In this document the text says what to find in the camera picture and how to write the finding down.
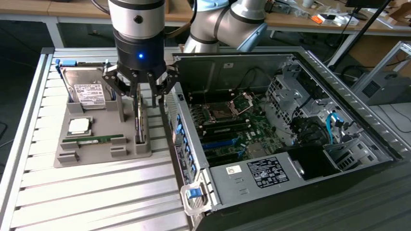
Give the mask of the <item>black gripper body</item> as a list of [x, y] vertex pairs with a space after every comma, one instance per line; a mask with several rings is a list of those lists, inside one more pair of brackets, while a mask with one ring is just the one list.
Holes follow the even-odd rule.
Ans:
[[113, 30], [120, 70], [165, 71], [164, 31], [147, 39], [125, 37]]

